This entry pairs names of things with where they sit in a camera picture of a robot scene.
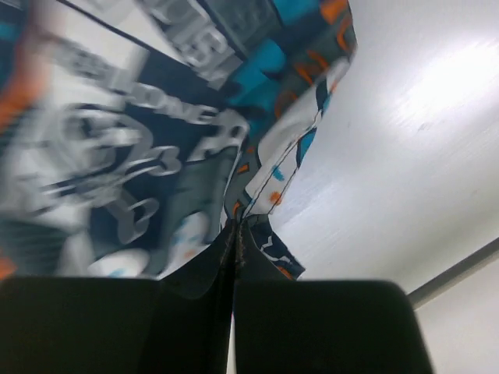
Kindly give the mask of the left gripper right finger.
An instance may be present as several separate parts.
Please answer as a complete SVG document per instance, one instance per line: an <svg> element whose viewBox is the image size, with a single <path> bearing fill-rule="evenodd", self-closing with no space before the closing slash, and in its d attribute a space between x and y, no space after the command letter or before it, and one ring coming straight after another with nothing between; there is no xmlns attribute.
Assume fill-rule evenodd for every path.
<svg viewBox="0 0 499 374"><path fill-rule="evenodd" d="M235 284L238 373L432 373L405 292L385 280L290 280L242 223Z"/></svg>

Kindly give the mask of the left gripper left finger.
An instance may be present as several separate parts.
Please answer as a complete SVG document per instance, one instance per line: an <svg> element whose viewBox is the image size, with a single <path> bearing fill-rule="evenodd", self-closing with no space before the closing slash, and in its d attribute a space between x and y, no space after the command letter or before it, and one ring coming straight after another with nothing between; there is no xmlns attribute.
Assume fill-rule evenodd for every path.
<svg viewBox="0 0 499 374"><path fill-rule="evenodd" d="M4 373L223 373L236 225L162 280L10 277L1 284Z"/></svg>

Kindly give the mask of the colourful patterned shorts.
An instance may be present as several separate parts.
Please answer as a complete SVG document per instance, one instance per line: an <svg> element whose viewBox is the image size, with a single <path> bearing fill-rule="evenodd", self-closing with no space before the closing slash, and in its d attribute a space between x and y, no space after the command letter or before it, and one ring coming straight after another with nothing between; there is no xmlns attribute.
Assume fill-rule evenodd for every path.
<svg viewBox="0 0 499 374"><path fill-rule="evenodd" d="M161 279L269 224L356 51L347 1L4 1L1 275Z"/></svg>

